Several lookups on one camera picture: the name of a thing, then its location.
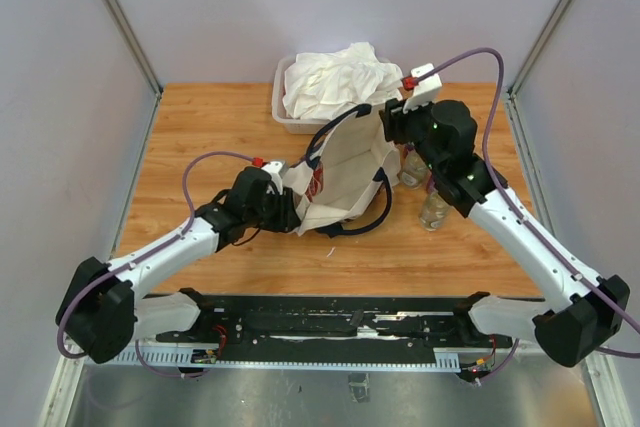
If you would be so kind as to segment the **beige canvas tote bag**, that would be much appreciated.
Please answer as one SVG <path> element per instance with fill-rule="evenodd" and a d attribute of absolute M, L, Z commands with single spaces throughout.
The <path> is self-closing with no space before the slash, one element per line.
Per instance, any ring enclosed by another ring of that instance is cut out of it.
<path fill-rule="evenodd" d="M 294 231 L 297 235 L 309 231 L 329 237 L 362 235 L 389 215 L 401 158 L 394 143 L 385 140 L 379 116 L 383 109 L 360 104 L 329 121 L 313 136 L 301 159 L 288 168 L 283 183 L 296 194 L 301 220 Z M 324 168 L 323 190 L 309 201 L 305 192 L 318 164 Z M 378 217 L 346 229 L 344 223 L 361 217 L 380 190 L 385 191 L 385 205 Z"/>

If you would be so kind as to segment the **chang soda water bottle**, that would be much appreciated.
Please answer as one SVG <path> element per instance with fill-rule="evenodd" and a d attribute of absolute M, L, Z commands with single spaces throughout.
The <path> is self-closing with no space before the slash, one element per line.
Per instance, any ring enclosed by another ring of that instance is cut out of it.
<path fill-rule="evenodd" d="M 427 231 L 436 231 L 444 223 L 449 210 L 450 205 L 437 191 L 430 192 L 421 207 L 419 221 Z"/>

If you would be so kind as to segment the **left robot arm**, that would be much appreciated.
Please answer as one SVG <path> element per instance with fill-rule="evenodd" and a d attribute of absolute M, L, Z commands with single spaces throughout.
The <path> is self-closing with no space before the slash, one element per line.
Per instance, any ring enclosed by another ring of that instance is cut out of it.
<path fill-rule="evenodd" d="M 55 321 L 60 348 L 70 338 L 81 356 L 108 362 L 132 341 L 181 331 L 190 341 L 207 340 L 214 318 L 191 294 L 150 297 L 150 292 L 184 267 L 238 245 L 247 230 L 288 233 L 300 220 L 293 191 L 283 183 L 288 167 L 271 161 L 249 166 L 233 186 L 195 209 L 178 228 L 108 262 L 82 261 L 70 281 Z"/>

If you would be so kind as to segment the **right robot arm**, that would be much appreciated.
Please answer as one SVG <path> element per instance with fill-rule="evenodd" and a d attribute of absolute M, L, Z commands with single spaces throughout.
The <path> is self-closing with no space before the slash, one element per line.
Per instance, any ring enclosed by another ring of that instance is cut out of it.
<path fill-rule="evenodd" d="M 515 191 L 475 153 L 477 123 L 460 101 L 412 107 L 391 100 L 380 113 L 385 137 L 410 144 L 435 189 L 463 217 L 489 233 L 543 294 L 540 301 L 477 292 L 455 310 L 455 339 L 474 347 L 488 335 L 535 342 L 554 362 L 573 367 L 621 328 L 630 296 L 573 256 L 532 216 Z"/>

